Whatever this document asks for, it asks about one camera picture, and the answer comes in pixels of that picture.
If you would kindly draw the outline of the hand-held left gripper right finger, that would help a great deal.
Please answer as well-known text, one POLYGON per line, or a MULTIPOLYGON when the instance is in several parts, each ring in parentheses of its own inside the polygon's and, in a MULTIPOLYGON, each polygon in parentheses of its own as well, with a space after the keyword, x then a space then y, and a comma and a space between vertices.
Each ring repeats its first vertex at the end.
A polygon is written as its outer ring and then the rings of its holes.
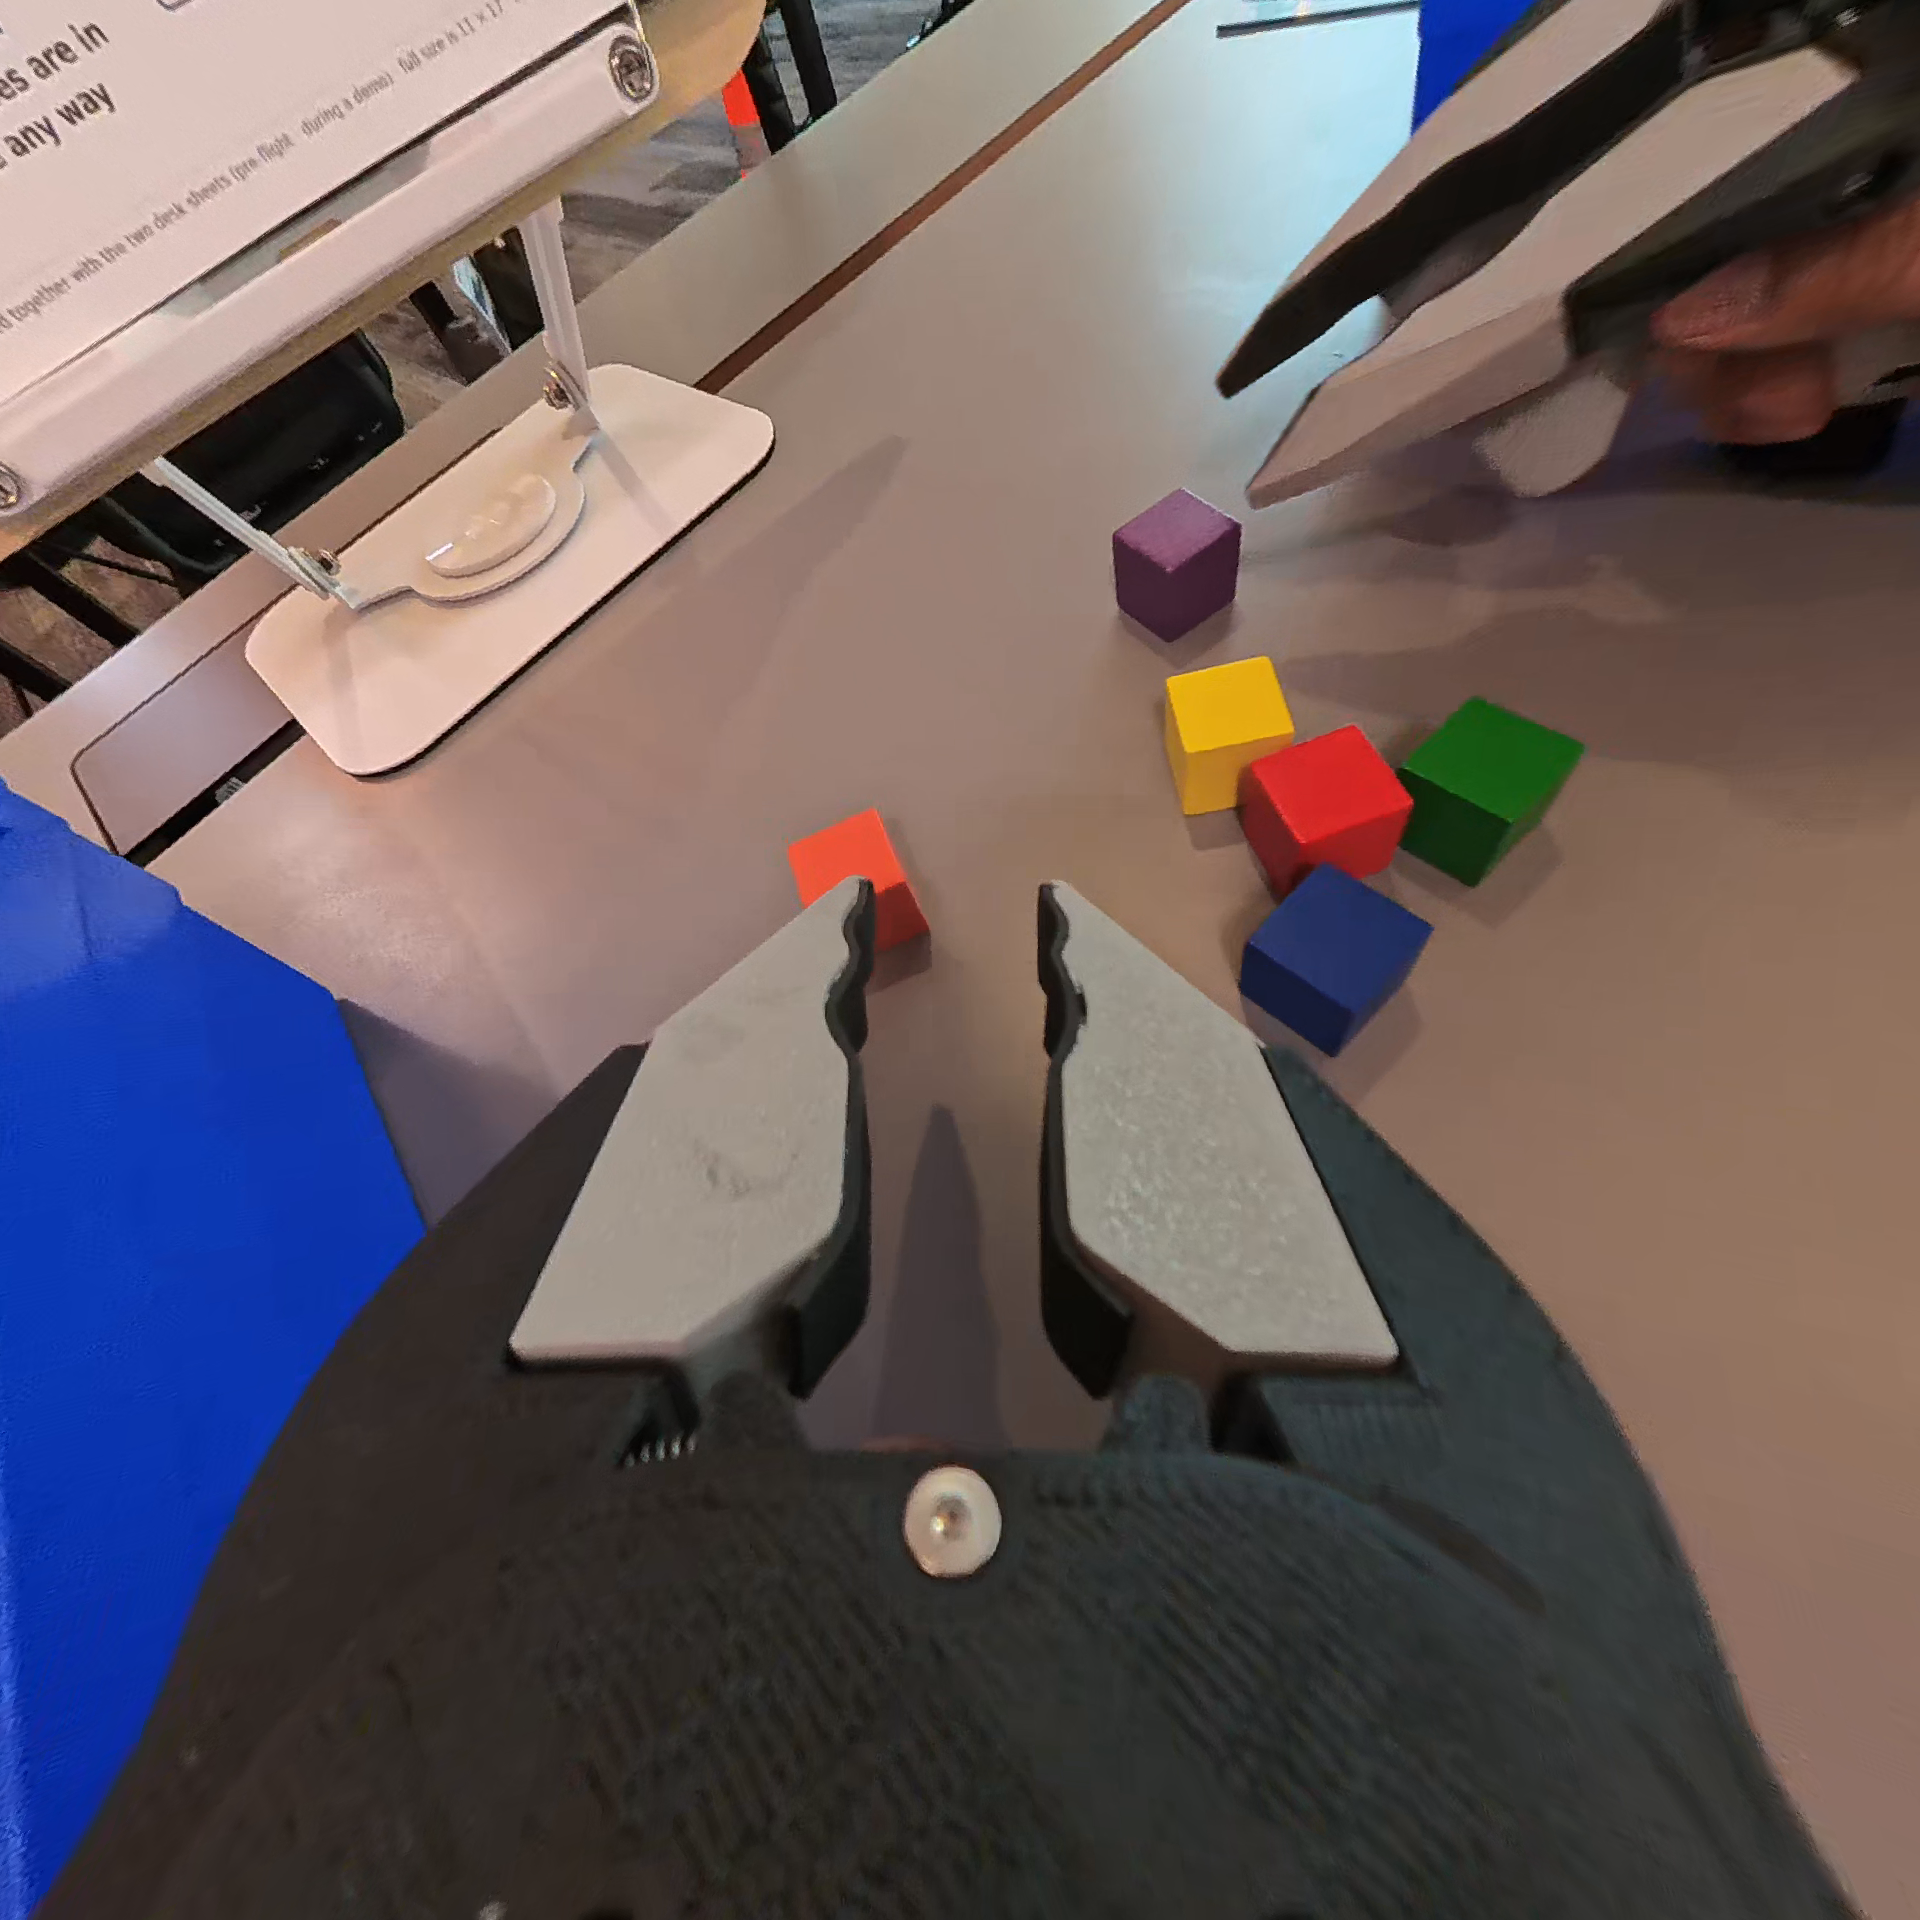
POLYGON ((1401 1363, 1260 1040, 1064 880, 1039 893, 1040 1313, 1092 1401, 1401 1363))

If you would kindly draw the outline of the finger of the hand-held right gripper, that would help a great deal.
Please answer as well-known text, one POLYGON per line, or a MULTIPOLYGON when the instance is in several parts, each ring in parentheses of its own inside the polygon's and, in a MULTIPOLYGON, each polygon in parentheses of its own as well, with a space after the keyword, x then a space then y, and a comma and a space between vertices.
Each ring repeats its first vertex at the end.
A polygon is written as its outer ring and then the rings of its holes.
POLYGON ((1682 70, 1670 3, 1539 5, 1409 134, 1239 338, 1224 398, 1380 300, 1404 320, 1486 264, 1682 70))
POLYGON ((1473 274, 1393 317, 1371 349, 1331 372, 1264 456, 1248 504, 1305 496, 1459 427, 1515 494, 1566 489, 1591 472, 1614 444, 1649 333, 1580 356, 1566 294, 1625 241, 1635 212, 1665 203, 1670 182, 1699 182, 1665 134, 1642 131, 1659 105, 1554 187, 1473 274))

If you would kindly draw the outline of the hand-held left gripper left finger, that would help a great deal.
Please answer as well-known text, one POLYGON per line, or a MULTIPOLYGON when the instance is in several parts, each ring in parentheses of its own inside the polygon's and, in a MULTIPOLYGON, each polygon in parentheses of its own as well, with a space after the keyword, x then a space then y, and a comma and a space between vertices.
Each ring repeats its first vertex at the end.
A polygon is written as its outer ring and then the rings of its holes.
POLYGON ((520 1365, 706 1390, 758 1363, 817 1392, 873 1282, 873 937, 873 889, 847 880, 659 1027, 513 1328, 520 1365))

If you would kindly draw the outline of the blue plastic bin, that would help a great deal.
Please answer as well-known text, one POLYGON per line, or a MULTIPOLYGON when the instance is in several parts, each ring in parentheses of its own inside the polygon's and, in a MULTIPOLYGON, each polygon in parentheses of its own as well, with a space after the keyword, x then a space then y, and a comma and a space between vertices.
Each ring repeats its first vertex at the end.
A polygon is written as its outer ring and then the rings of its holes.
POLYGON ((28 1915, 424 1221, 316 981, 2 792, 2 1876, 28 1915))
POLYGON ((1422 3, 1411 129, 1486 60, 1535 3, 1422 3))

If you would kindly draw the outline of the blue wooden cube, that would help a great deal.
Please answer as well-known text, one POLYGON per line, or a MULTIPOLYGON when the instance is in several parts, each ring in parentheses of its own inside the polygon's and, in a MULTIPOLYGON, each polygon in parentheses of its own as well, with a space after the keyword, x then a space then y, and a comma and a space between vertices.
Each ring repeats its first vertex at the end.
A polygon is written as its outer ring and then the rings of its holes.
POLYGON ((1400 995, 1433 926, 1368 880, 1311 869, 1251 932, 1239 995, 1335 1059, 1400 995))

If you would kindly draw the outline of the orange wooden cube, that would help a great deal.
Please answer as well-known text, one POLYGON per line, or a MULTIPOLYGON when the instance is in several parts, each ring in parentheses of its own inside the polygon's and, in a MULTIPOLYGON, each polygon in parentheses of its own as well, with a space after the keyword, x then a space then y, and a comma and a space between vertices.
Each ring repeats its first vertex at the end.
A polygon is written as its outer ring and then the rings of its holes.
POLYGON ((920 893, 876 806, 864 806, 790 844, 787 865, 801 905, 817 905, 847 880, 868 883, 881 953, 905 948, 930 936, 920 893))

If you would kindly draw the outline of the purple wooden cube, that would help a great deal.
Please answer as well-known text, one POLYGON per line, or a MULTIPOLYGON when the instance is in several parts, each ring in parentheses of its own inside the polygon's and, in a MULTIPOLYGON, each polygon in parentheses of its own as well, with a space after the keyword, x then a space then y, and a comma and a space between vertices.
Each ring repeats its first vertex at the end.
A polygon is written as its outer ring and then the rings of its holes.
POLYGON ((1175 643, 1232 606, 1242 522, 1177 488, 1111 534, 1111 562, 1118 610, 1175 643))

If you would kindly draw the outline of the red wooden cube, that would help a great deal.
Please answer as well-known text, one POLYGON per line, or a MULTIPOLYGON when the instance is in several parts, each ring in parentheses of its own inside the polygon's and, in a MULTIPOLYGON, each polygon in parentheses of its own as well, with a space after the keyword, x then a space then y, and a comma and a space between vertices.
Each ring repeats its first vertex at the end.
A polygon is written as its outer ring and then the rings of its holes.
POLYGON ((1318 869, 1378 876, 1411 811, 1404 780, 1358 725, 1297 741, 1239 774, 1239 827, 1276 901, 1318 869))

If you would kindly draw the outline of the green wooden cube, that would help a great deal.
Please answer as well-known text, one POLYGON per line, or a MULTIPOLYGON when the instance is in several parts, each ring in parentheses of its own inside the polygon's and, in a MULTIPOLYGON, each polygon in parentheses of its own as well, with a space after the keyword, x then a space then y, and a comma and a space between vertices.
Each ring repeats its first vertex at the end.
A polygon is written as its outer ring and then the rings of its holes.
POLYGON ((1585 752, 1571 734, 1470 697, 1400 765, 1411 798, 1400 849, 1479 884, 1543 821, 1585 752))

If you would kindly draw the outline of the yellow wooden cube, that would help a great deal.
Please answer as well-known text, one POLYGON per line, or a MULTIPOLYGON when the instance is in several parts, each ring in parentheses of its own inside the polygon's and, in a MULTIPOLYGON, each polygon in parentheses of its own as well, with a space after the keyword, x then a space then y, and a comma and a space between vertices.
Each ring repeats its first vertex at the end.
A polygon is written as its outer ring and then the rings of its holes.
POLYGON ((1234 810, 1244 770, 1297 734, 1271 656, 1168 677, 1164 716, 1168 768, 1188 819, 1234 810))

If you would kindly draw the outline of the grey desk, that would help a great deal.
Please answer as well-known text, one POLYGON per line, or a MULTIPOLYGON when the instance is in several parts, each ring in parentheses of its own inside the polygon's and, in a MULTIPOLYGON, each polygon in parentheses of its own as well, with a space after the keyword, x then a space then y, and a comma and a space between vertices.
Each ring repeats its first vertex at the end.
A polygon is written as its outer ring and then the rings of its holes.
POLYGON ((1171 672, 1271 656, 1400 757, 1468 697, 1587 745, 1479 886, 1398 862, 1411 984, 1327 1066, 1528 1282, 1659 1483, 1746 1708, 1915 1915, 1915 480, 1727 488, 1642 413, 1506 508, 1409 467, 1247 522, 1164 651, 1111 532, 1239 506, 1323 360, 1215 372, 1404 134, 1414 26, 982 6, 590 301, 775 422, 743 491, 411 768, 292 742, 153 859, 348 1002, 430 1217, 798 907, 876 806, 930 918, 871 1000, 873 1307, 807 1405, 1081 1449, 1039 1301, 1036 907, 1215 1000, 1264 886, 1188 821, 1171 672))

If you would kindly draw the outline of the person's right hand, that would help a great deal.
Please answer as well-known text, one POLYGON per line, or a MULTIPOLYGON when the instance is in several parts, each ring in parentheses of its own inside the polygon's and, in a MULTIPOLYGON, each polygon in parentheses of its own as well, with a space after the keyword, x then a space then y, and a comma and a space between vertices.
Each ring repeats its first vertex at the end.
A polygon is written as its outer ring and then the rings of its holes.
POLYGON ((1913 200, 1729 264, 1649 324, 1666 387, 1711 442, 1810 438, 1841 408, 1839 347, 1918 320, 1913 200))

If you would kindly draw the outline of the white folding stand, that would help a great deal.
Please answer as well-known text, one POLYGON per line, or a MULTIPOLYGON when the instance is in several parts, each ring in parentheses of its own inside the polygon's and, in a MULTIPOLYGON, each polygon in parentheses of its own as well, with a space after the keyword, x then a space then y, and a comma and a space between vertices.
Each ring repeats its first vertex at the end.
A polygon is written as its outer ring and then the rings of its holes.
POLYGON ((275 564, 247 664, 351 777, 416 761, 771 458, 753 408, 596 365, 563 248, 563 185, 622 112, 596 26, 15 401, 4 556, 132 474, 275 564), (545 384, 338 554, 249 525, 168 450, 518 227, 545 384))

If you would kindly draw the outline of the black bag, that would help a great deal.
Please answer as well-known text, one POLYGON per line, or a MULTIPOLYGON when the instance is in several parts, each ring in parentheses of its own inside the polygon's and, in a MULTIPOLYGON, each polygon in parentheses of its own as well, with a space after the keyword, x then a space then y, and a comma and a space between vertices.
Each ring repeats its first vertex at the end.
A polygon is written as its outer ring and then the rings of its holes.
MULTIPOLYGON (((241 518, 276 532, 402 437, 394 372, 355 332, 168 453, 241 518)), ((116 488, 112 539, 182 581, 203 584, 243 547, 147 477, 116 488)))

